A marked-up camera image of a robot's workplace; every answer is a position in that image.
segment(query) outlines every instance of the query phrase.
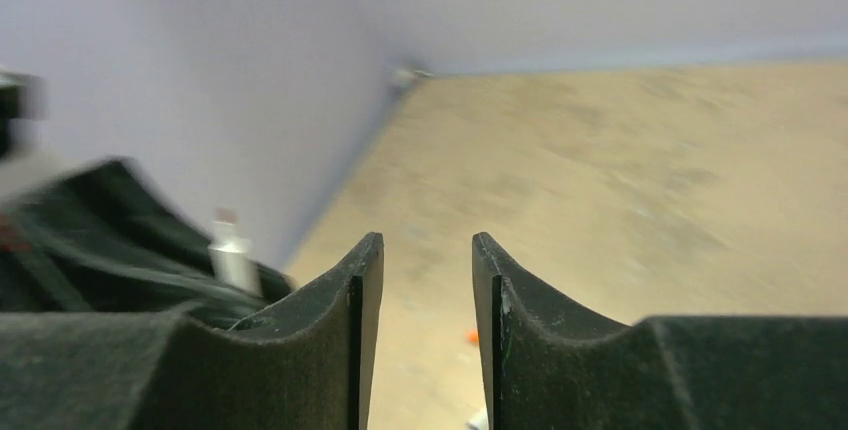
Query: tan surface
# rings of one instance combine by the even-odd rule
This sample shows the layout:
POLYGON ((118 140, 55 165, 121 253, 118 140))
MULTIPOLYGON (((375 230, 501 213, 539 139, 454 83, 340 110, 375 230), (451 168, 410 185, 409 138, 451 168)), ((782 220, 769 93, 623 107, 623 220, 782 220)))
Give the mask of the tan surface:
POLYGON ((848 63, 456 78, 388 125, 289 271, 386 239, 371 428, 483 402, 470 240, 572 298, 650 313, 848 313, 848 63))

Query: white bottle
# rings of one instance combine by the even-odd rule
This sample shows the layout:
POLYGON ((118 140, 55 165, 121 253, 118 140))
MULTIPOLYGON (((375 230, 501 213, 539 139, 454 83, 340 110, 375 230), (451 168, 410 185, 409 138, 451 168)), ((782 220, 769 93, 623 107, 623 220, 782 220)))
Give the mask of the white bottle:
POLYGON ((250 241, 238 236, 236 214, 218 209, 212 227, 213 240, 209 255, 215 277, 247 293, 262 296, 259 271, 250 259, 250 241))

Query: stained floor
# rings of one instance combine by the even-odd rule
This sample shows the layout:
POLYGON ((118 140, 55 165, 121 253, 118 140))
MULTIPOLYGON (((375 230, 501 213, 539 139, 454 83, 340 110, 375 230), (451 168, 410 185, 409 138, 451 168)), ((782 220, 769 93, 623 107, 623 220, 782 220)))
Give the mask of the stained floor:
POLYGON ((632 323, 846 314, 848 61, 432 80, 287 270, 386 239, 370 428, 482 406, 470 241, 632 323))

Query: white wall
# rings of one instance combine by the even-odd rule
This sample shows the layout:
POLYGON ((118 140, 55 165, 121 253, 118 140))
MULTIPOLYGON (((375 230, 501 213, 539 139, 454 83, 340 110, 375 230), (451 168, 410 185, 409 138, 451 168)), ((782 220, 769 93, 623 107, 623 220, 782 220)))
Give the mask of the white wall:
POLYGON ((478 73, 848 53, 848 0, 360 0, 393 52, 478 73))
POLYGON ((352 3, 0 0, 0 61, 47 79, 45 145, 137 158, 202 224, 236 208, 279 264, 387 104, 352 3))

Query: gray wall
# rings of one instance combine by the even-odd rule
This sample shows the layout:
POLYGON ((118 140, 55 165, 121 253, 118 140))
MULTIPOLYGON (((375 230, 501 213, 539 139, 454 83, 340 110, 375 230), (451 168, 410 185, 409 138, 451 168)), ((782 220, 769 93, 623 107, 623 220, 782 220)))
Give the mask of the gray wall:
POLYGON ((447 73, 848 51, 846 0, 360 0, 393 52, 447 73))
POLYGON ((47 79, 44 144, 137 158, 190 220, 288 256, 386 107, 351 0, 0 0, 0 63, 47 79))

